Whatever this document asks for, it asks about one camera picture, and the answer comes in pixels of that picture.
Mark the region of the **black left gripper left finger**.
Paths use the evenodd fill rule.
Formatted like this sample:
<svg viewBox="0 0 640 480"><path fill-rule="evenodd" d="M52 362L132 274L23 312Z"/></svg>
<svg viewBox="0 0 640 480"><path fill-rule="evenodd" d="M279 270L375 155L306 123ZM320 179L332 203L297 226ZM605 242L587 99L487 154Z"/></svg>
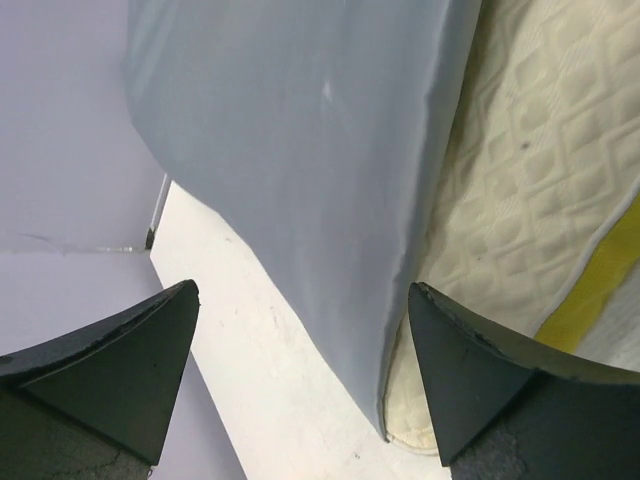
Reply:
<svg viewBox="0 0 640 480"><path fill-rule="evenodd" d="M199 312L192 280L1 358L4 479L147 479Z"/></svg>

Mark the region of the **cream pillow yellow edge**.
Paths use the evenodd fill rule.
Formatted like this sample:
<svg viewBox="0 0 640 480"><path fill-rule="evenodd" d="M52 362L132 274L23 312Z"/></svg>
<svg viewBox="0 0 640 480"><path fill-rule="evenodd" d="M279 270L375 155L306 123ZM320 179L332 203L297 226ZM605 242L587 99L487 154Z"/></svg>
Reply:
<svg viewBox="0 0 640 480"><path fill-rule="evenodd" d="M638 3L484 2L417 280L635 370L638 196Z"/></svg>

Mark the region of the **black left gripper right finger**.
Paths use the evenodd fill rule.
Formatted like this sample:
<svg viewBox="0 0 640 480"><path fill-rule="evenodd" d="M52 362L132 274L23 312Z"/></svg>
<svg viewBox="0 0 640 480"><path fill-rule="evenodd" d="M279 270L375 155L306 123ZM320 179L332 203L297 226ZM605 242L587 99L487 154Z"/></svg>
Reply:
<svg viewBox="0 0 640 480"><path fill-rule="evenodd" d="M635 479L639 376L541 344L423 283L411 333L455 479Z"/></svg>

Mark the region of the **grey pillowcase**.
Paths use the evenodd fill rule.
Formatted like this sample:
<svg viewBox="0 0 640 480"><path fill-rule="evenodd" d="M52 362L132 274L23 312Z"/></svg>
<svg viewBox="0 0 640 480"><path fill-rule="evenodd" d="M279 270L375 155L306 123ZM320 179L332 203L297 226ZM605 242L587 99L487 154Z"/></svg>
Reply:
<svg viewBox="0 0 640 480"><path fill-rule="evenodd" d="M386 433L391 352L477 1L132 1L123 76L154 159L252 249Z"/></svg>

